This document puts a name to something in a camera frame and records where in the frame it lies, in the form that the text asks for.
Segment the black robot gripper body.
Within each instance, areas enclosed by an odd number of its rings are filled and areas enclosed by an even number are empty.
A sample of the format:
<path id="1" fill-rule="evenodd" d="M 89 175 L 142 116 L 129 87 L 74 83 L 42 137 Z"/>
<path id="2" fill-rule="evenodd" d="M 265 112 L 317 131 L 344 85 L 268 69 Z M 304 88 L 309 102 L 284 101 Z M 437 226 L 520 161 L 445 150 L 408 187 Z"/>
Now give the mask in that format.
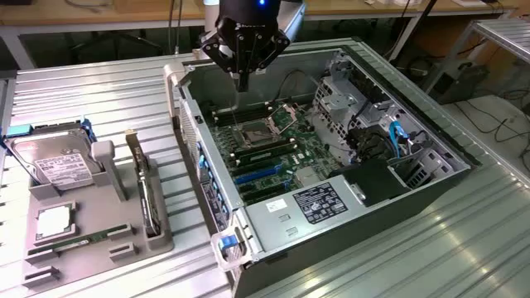
<path id="1" fill-rule="evenodd" d="M 220 1 L 216 31 L 236 52 L 237 65 L 244 71 L 247 54 L 256 31 L 275 32 L 280 1 Z"/>

